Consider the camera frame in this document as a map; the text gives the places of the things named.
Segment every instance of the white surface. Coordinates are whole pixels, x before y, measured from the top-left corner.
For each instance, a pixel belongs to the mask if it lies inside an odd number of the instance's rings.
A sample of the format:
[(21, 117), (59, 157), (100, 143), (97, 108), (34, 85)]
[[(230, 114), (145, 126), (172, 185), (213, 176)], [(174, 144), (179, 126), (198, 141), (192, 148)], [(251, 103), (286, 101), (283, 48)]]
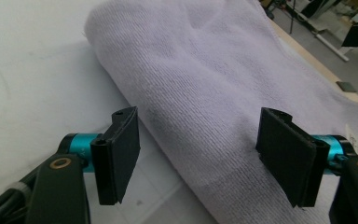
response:
[[(54, 153), (68, 133), (101, 133), (128, 106), (83, 35), (93, 1), (0, 1), (0, 193)], [(141, 155), (123, 204), (93, 223), (215, 223), (140, 125)]]

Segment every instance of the metal stand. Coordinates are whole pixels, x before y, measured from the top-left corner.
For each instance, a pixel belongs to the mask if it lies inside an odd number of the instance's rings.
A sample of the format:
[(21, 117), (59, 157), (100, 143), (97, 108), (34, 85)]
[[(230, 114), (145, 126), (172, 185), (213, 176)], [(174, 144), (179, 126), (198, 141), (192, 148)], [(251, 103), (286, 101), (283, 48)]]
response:
[(290, 34), (293, 31), (293, 22), (295, 20), (296, 0), (293, 2), (292, 21), (290, 22)]

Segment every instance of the metal rod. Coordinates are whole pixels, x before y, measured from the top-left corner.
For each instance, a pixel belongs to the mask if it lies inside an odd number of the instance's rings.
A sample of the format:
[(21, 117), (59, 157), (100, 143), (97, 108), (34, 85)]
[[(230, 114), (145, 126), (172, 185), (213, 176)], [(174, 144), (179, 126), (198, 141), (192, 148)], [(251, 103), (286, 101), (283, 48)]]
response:
[(292, 21), (290, 22), (290, 34), (293, 31), (293, 22), (295, 20), (295, 10), (296, 10), (296, 0), (293, 2), (293, 8), (292, 8)]
[(324, 37), (322, 37), (321, 35), (317, 34), (316, 38), (318, 38), (320, 41), (322, 41), (322, 43), (324, 43), (328, 48), (330, 48), (333, 52), (335, 52), (335, 54), (338, 55), (338, 57), (340, 57), (345, 62), (350, 60), (347, 56), (342, 54), (338, 49), (336, 49), (332, 44), (330, 44), (330, 42), (328, 42), (326, 39), (324, 39)]

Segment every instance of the white towel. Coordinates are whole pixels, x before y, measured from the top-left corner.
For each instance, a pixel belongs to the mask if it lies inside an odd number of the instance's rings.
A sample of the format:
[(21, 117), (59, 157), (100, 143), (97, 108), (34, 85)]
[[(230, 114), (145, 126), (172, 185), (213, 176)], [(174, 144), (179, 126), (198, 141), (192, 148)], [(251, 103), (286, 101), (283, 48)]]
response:
[(337, 178), (314, 208), (292, 208), (255, 150), (260, 109), (345, 136), (347, 124), (358, 135), (358, 104), (285, 53), (258, 1), (111, 1), (92, 10), (86, 36), (218, 222), (329, 222)]

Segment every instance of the black plastic bracket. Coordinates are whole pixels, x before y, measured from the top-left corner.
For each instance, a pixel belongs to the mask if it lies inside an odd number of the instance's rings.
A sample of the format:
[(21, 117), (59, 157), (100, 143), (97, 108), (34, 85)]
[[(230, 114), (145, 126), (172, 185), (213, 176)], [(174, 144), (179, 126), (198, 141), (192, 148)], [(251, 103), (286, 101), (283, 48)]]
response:
[(55, 154), (43, 162), (25, 223), (90, 223), (82, 169), (82, 159), (71, 154)]
[(137, 108), (119, 110), (106, 133), (91, 142), (100, 204), (122, 202), (139, 152)]
[(261, 109), (256, 149), (293, 207), (315, 205), (330, 146), (282, 111)]

